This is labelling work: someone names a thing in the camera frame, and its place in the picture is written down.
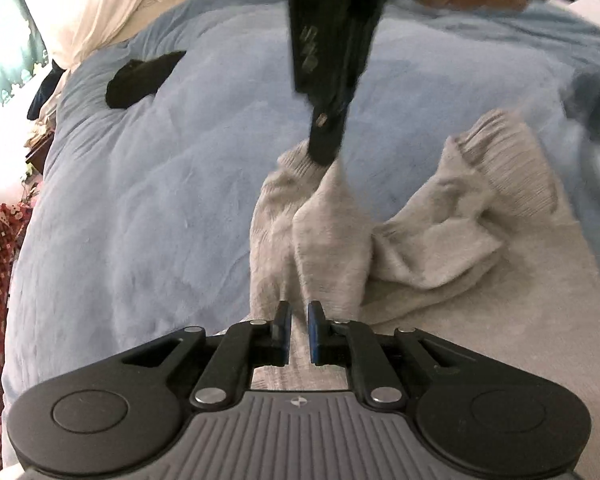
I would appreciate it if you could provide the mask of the dark wooden nightstand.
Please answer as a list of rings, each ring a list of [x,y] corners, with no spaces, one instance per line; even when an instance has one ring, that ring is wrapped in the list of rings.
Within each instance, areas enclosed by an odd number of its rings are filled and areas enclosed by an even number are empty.
[[[53,144],[55,133],[53,131],[45,133],[42,138],[39,138],[26,157],[26,163],[30,165],[38,174],[44,172],[44,166],[50,147]]]

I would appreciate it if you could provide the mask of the grey polo shirt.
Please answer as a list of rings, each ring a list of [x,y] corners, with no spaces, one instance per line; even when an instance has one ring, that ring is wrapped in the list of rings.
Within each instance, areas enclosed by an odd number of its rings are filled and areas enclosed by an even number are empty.
[[[530,129],[502,110],[445,141],[436,173],[392,218],[373,221],[340,164],[306,144],[265,179],[250,229],[250,313],[292,307],[290,362],[271,389],[337,389],[309,361],[306,307],[381,333],[422,323],[562,382],[600,416],[600,271]]]

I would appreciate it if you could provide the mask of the black garment on bed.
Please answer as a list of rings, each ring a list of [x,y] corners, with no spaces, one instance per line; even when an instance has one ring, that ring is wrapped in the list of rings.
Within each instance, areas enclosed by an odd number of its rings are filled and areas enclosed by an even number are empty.
[[[185,51],[175,51],[147,61],[129,60],[108,82],[106,104],[113,110],[126,110],[156,94],[185,55]]]

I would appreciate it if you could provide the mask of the blue fleece duvet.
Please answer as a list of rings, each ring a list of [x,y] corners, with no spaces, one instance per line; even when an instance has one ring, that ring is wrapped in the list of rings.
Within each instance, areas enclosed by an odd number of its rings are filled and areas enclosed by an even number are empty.
[[[43,188],[12,268],[4,401],[189,325],[222,330],[249,304],[249,227],[280,154],[308,135],[292,84],[287,0],[187,0],[68,79]],[[129,60],[186,55],[156,94],[106,104]],[[582,200],[583,132],[564,102],[600,71],[600,28],[545,2],[524,12],[386,6],[341,150],[375,218],[436,170],[446,138],[508,108]]]

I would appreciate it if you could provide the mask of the green christmas window curtain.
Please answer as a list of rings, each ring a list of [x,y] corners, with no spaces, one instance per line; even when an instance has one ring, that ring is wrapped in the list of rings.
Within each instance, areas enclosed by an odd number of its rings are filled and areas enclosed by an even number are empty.
[[[0,0],[0,104],[47,63],[46,45],[26,0]]]

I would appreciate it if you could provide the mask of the dark blue jeans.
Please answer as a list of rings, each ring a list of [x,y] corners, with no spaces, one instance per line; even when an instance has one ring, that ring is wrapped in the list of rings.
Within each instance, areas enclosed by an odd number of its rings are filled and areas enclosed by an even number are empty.
[[[591,140],[600,144],[600,71],[582,70],[565,97],[567,116],[580,122]]]

